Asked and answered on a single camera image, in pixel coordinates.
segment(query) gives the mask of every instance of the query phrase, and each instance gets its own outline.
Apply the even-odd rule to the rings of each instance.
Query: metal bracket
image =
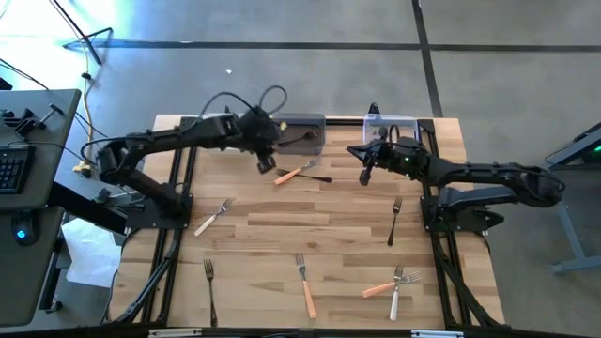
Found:
[[[125,225],[129,228],[151,228],[151,229],[185,229],[190,221],[194,196],[190,194],[181,195],[181,203],[184,208],[180,215],[163,215],[157,205],[151,199],[145,199],[143,210],[128,212]]]
[[[504,220],[500,214],[489,211],[485,207],[466,207],[457,213],[453,213],[453,218],[450,218],[449,215],[437,212],[438,196],[422,197],[420,205],[422,207],[424,229],[427,232],[483,232]]]

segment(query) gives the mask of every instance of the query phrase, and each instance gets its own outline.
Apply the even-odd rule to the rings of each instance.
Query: concrete floor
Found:
[[[111,25],[114,38],[418,42],[410,0],[61,3],[86,32]],[[32,4],[37,13],[29,10]],[[601,43],[596,19],[601,3],[594,0],[422,0],[422,9],[431,43]],[[83,86],[83,54],[56,44],[71,37],[45,2],[12,1],[0,19],[0,55],[51,88]],[[100,52],[105,59],[101,68],[90,61],[96,84],[89,107],[95,125],[109,135],[150,128],[156,114],[196,114],[222,90],[257,101],[272,84],[287,89],[286,112],[363,115],[376,101],[386,114],[432,116],[420,52]],[[442,112],[460,119],[471,161],[540,164],[546,154],[599,122],[598,56],[433,53],[432,58]],[[39,89],[5,69],[0,76],[15,89]],[[225,100],[213,108],[221,110],[224,104],[241,110]],[[68,146],[78,149],[84,141],[85,134],[75,125]],[[57,179],[81,194],[94,195],[102,184],[75,176],[70,168],[76,163],[65,154]],[[555,213],[520,206],[496,210],[506,221],[491,231],[489,240],[507,323],[519,329],[597,336],[601,269],[554,275],[550,264],[572,258]],[[587,253],[601,254],[601,242],[589,240],[598,238],[601,228],[588,220],[578,233],[586,239]],[[60,284],[58,294],[71,295],[62,299],[61,312],[37,314],[26,327],[3,330],[96,325],[108,297],[105,289],[67,282]]]

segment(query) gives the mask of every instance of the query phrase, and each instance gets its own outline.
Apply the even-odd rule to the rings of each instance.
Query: white-handled fork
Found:
[[[219,207],[219,210],[217,210],[217,213],[209,217],[208,220],[206,220],[202,225],[198,227],[198,229],[196,229],[196,231],[194,231],[194,235],[196,237],[199,237],[200,234],[202,234],[203,231],[205,231],[208,228],[208,226],[217,219],[219,215],[223,214],[229,209],[229,206],[231,204],[232,200],[230,198],[226,199],[225,202],[223,202],[223,204]]]

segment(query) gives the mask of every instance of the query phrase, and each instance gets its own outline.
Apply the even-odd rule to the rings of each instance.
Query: keyboard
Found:
[[[0,146],[0,194],[23,191],[35,152],[34,146]]]

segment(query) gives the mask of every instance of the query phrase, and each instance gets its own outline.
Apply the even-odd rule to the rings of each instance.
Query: fork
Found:
[[[207,229],[208,226],[211,225],[217,219],[217,217],[219,215],[226,212],[229,209],[229,206],[231,206],[231,205],[232,205],[232,199],[231,198],[226,199],[225,202],[223,202],[223,204],[219,207],[219,210],[217,210],[217,213],[215,213],[213,216],[211,216],[202,225],[200,225],[198,227],[198,229],[196,229],[196,231],[194,231],[194,236],[199,237],[200,234],[202,234],[203,231],[205,231],[205,229]]]
[[[401,196],[396,197],[396,199],[394,200],[394,204],[393,204],[393,214],[394,214],[393,228],[391,229],[391,234],[388,236],[388,246],[393,246],[394,225],[396,224],[396,216],[398,215],[399,211],[401,211],[402,204],[403,204],[403,197],[401,197]]]
[[[290,173],[289,171],[284,170],[284,169],[276,169],[275,170],[275,174],[277,174],[279,176],[284,176],[284,175],[289,174],[289,173]],[[317,179],[317,180],[320,180],[322,182],[327,182],[327,183],[332,183],[334,181],[334,179],[331,178],[331,177],[310,177],[310,176],[301,175],[301,174],[297,174],[297,176],[306,177],[306,178],[312,178],[312,179]]]
[[[412,273],[410,273],[408,275],[403,275],[403,268],[402,267],[399,268],[399,266],[397,266],[396,270],[394,271],[394,282],[374,286],[372,288],[364,290],[362,292],[362,295],[364,298],[369,298],[380,292],[391,289],[391,288],[397,286],[398,284],[411,284],[413,282],[419,281],[421,278],[422,277],[420,275],[420,271],[417,270],[417,271],[413,271]]]
[[[213,263],[210,259],[205,259],[205,274],[207,274],[208,280],[208,292],[210,293],[210,326],[217,328],[217,312],[215,311],[215,303],[213,302]]]
[[[320,158],[321,158],[321,154],[315,156],[312,160],[308,161],[301,168],[294,169],[293,171],[289,172],[288,174],[286,174],[282,177],[276,178],[273,181],[273,183],[275,183],[275,185],[280,185],[280,184],[288,181],[290,178],[294,177],[294,175],[300,173],[301,171],[303,171],[305,169],[313,168],[319,162]]]
[[[311,297],[311,292],[309,291],[309,284],[307,283],[307,277],[305,275],[304,257],[301,253],[297,253],[295,256],[297,258],[297,267],[299,268],[299,273],[302,278],[302,287],[304,288],[304,299],[307,302],[309,318],[315,319],[317,318],[316,307],[313,304],[313,298]]]
[[[398,281],[398,283],[396,283],[396,285],[394,286],[394,292],[393,292],[393,303],[391,304],[391,316],[390,319],[391,321],[395,321],[396,320],[396,313],[398,312],[398,285],[399,284],[409,284],[411,282],[417,281],[420,279],[419,276],[419,272],[420,271],[415,271],[410,275],[407,276],[401,276],[401,278],[396,277],[396,274],[394,276],[394,279]]]

